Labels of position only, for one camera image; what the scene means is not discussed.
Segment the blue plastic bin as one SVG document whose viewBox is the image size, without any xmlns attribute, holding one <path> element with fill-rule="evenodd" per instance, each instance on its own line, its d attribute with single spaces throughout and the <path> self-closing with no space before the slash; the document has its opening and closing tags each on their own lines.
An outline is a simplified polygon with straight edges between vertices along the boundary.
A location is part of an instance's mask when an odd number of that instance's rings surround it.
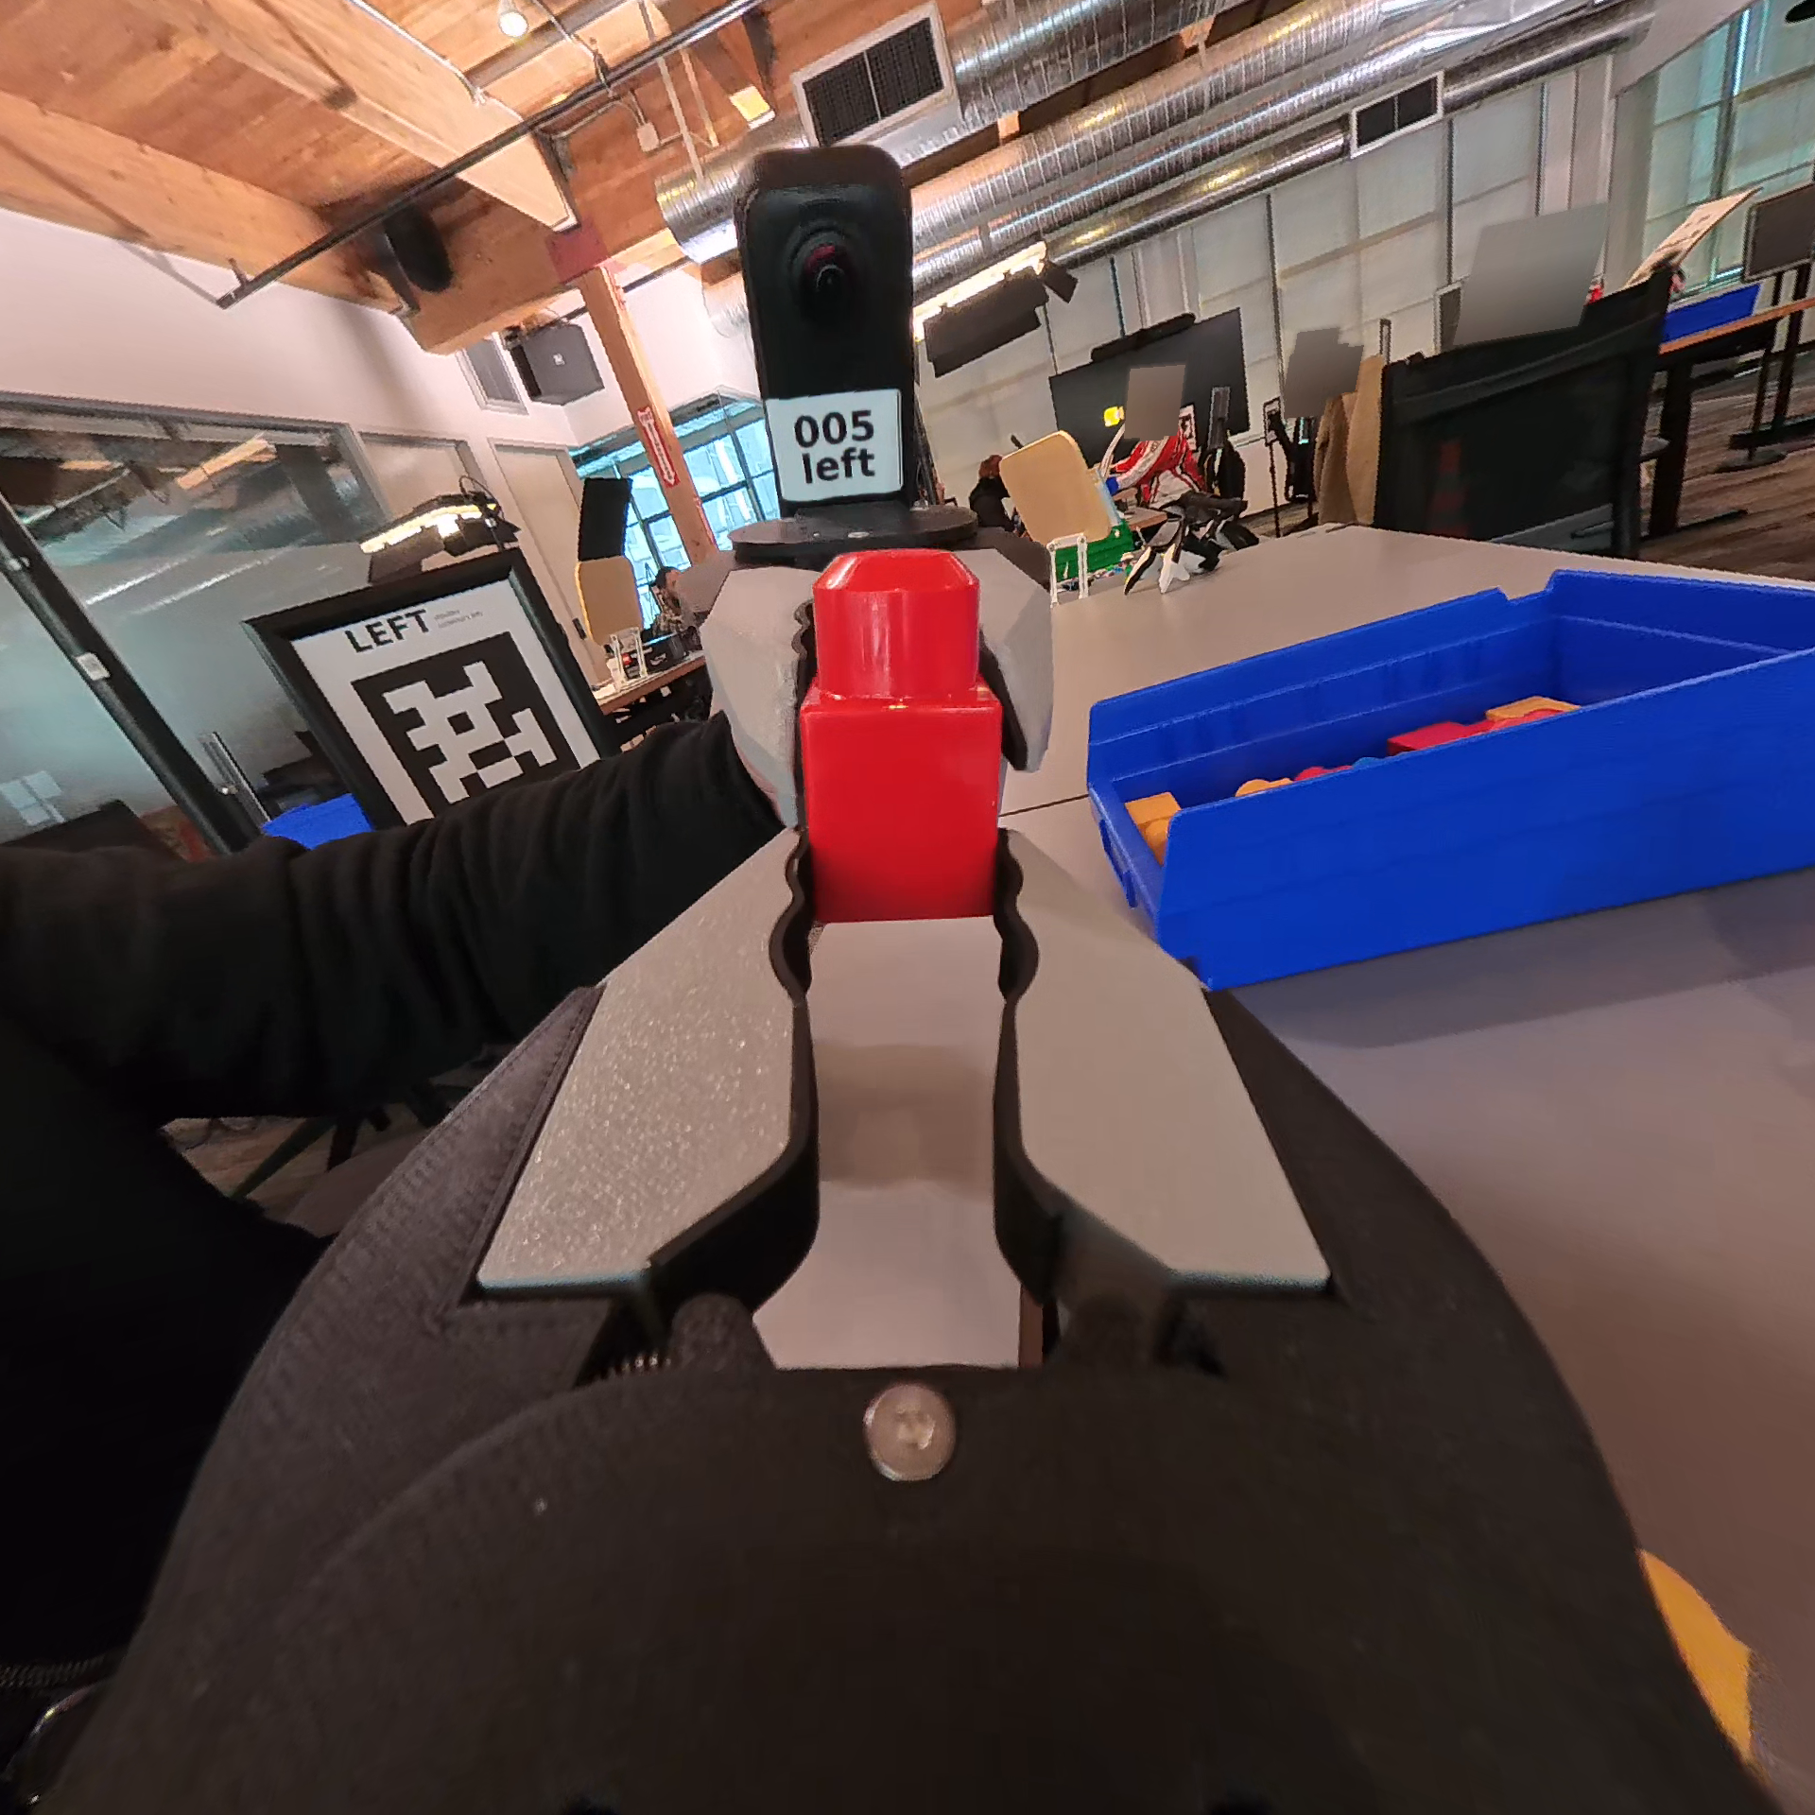
<svg viewBox="0 0 1815 1815">
<path fill-rule="evenodd" d="M 1525 696 L 1578 710 L 1233 798 Z M 1811 765 L 1809 587 L 1557 571 L 1100 700 L 1087 787 L 1130 906 L 1232 989 L 1809 868 Z M 1157 861 L 1124 802 L 1163 789 Z"/>
</svg>

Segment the person's left forearm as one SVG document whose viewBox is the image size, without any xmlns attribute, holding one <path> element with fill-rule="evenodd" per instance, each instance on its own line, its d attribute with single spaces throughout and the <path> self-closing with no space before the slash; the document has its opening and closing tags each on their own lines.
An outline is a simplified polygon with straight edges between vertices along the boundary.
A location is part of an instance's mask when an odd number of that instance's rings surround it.
<svg viewBox="0 0 1815 1815">
<path fill-rule="evenodd" d="M 4 848 L 4 1133 L 317 1114 L 514 1041 L 780 832 L 722 716 L 430 824 Z"/>
</svg>

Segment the small ceiling air vent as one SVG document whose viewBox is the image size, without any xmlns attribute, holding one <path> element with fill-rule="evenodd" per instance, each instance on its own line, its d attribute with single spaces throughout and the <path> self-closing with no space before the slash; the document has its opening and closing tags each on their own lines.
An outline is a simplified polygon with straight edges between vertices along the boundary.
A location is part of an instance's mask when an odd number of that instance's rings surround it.
<svg viewBox="0 0 1815 1815">
<path fill-rule="evenodd" d="M 1349 155 L 1358 158 L 1381 144 L 1435 126 L 1444 112 L 1444 72 L 1435 72 L 1364 106 L 1354 106 L 1349 112 Z"/>
</svg>

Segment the person's black clothed torso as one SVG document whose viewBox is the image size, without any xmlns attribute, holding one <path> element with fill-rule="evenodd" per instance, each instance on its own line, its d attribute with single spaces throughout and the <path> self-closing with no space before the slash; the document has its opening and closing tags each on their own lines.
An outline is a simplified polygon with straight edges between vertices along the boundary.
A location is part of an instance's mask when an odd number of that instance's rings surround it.
<svg viewBox="0 0 1815 1815">
<path fill-rule="evenodd" d="M 4 1029 L 4 1764 L 129 1645 L 221 1420 L 323 1250 Z"/>
</svg>

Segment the pile of mega blocks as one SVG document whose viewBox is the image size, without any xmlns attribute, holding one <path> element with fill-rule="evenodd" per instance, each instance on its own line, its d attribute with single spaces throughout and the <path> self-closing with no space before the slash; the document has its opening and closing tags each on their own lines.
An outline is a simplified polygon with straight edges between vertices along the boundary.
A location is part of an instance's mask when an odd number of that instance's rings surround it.
<svg viewBox="0 0 1815 1815">
<path fill-rule="evenodd" d="M 1284 787 L 1332 777 L 1362 767 L 1386 763 L 1396 756 L 1413 756 L 1428 750 L 1438 750 L 1456 740 L 1510 730 L 1531 721 L 1554 719 L 1557 716 L 1574 710 L 1578 706 L 1572 702 L 1554 696 L 1525 696 L 1514 702 L 1488 709 L 1480 719 L 1474 721 L 1442 719 L 1419 726 L 1410 733 L 1399 733 L 1386 740 L 1384 752 L 1381 756 L 1358 756 L 1350 763 L 1336 765 L 1308 765 L 1299 773 L 1285 777 L 1249 777 L 1236 787 L 1233 798 L 1246 800 Z M 1124 802 L 1124 807 L 1151 855 L 1157 861 L 1165 861 L 1171 820 L 1177 817 L 1179 810 L 1183 810 L 1183 802 L 1179 802 L 1179 798 L 1168 789 L 1163 789 L 1157 792 Z"/>
</svg>

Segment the black office chair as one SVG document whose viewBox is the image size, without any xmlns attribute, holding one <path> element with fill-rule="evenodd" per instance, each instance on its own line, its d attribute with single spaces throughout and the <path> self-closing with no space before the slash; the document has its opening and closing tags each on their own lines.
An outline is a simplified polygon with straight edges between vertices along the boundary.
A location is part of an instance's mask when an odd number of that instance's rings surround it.
<svg viewBox="0 0 1815 1815">
<path fill-rule="evenodd" d="M 1578 326 L 1382 370 L 1370 524 L 1632 559 L 1670 266 Z"/>
</svg>

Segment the black wall speaker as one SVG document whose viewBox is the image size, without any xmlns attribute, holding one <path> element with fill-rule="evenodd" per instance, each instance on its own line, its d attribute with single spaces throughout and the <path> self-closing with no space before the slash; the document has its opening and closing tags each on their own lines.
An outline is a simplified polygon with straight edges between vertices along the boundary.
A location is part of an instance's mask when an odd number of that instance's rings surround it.
<svg viewBox="0 0 1815 1815">
<path fill-rule="evenodd" d="M 504 347 L 532 401 L 565 407 L 602 391 L 599 363 L 576 322 L 511 328 L 504 334 Z"/>
</svg>

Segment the black wall screen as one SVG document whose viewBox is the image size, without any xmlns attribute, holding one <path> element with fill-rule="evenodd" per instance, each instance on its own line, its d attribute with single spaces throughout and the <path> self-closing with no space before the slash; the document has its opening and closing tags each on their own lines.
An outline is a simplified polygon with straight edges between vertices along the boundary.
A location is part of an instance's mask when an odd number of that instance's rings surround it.
<svg viewBox="0 0 1815 1815">
<path fill-rule="evenodd" d="M 1233 436 L 1249 431 L 1251 403 L 1238 308 L 1225 308 L 1206 320 L 1177 316 L 1100 351 L 1102 357 L 1050 378 L 1057 426 L 1081 440 L 1100 438 L 1109 427 L 1104 410 L 1125 401 L 1131 372 L 1165 367 L 1187 372 L 1183 403 L 1195 408 L 1198 421 L 1210 413 L 1211 393 L 1228 391 L 1229 431 Z"/>
</svg>

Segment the black white toy robot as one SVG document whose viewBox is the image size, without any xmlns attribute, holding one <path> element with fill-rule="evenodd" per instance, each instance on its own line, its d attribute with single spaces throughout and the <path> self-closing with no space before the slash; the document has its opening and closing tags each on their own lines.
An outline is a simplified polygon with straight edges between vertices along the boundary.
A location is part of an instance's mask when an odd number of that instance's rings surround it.
<svg viewBox="0 0 1815 1815">
<path fill-rule="evenodd" d="M 1210 491 L 1183 491 L 1163 503 L 1165 523 L 1146 550 L 1134 558 L 1124 593 L 1151 577 L 1160 592 L 1216 571 L 1225 552 L 1254 549 L 1258 534 L 1245 528 L 1246 502 Z"/>
</svg>

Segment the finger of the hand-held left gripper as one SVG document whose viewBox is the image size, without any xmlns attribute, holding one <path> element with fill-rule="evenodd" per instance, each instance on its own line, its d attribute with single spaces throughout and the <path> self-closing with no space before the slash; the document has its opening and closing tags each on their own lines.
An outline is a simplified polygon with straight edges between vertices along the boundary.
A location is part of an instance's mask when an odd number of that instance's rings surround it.
<svg viewBox="0 0 1815 1815">
<path fill-rule="evenodd" d="M 1005 758 L 1033 773 L 1053 738 L 1053 589 L 1002 552 L 976 552 L 975 564 L 982 672 L 1005 709 Z"/>
<path fill-rule="evenodd" d="M 810 676 L 815 574 L 738 566 L 722 577 L 702 620 L 714 712 L 781 825 L 801 824 L 801 700 Z"/>
</svg>

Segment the black framed sign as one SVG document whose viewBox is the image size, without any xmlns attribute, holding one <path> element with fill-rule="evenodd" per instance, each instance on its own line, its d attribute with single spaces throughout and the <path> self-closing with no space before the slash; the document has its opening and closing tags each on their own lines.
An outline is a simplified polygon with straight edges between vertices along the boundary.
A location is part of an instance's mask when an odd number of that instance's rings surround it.
<svg viewBox="0 0 1815 1815">
<path fill-rule="evenodd" d="M 521 550 L 283 608 L 247 630 L 375 829 L 620 752 Z"/>
</svg>

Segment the large ceiling air vent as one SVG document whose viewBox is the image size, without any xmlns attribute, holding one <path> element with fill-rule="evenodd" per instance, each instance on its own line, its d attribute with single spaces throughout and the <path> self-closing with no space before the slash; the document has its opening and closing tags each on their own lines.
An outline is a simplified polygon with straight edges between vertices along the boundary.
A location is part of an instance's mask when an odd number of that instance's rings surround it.
<svg viewBox="0 0 1815 1815">
<path fill-rule="evenodd" d="M 881 144 L 954 116 L 960 89 L 940 6 L 912 6 L 806 62 L 791 89 L 815 147 Z"/>
</svg>

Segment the studio light panel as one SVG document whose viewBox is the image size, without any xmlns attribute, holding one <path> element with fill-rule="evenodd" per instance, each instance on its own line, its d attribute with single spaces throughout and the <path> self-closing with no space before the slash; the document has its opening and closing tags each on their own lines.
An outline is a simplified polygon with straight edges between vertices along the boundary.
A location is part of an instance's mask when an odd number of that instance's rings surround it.
<svg viewBox="0 0 1815 1815">
<path fill-rule="evenodd" d="M 960 302 L 935 308 L 920 328 L 928 372 L 935 378 L 949 376 L 1042 328 L 1046 305 L 1069 302 L 1075 288 L 1075 275 L 1062 266 L 1025 266 Z"/>
<path fill-rule="evenodd" d="M 462 559 L 472 552 L 510 550 L 521 529 L 492 492 L 477 483 L 441 492 L 400 514 L 384 529 L 364 535 L 368 583 L 416 577 L 430 559 Z"/>
</svg>

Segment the orange mega block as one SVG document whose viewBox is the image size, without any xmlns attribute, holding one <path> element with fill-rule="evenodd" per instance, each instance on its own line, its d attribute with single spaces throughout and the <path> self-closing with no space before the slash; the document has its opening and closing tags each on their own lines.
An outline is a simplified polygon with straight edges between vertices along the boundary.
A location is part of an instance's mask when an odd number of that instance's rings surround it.
<svg viewBox="0 0 1815 1815">
<path fill-rule="evenodd" d="M 1732 1751 L 1757 1767 L 1754 1654 L 1738 1640 L 1713 1605 L 1661 1558 L 1640 1552 L 1651 1594 L 1673 1641 Z"/>
</svg>

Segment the red mega block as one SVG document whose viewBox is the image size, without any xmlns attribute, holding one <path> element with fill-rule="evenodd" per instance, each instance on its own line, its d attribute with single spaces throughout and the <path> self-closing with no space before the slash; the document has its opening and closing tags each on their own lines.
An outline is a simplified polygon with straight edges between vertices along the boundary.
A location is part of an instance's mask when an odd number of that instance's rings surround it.
<svg viewBox="0 0 1815 1815">
<path fill-rule="evenodd" d="M 813 587 L 801 818 L 817 923 L 991 911 L 1005 709 L 980 586 L 946 550 L 867 550 Z"/>
</svg>

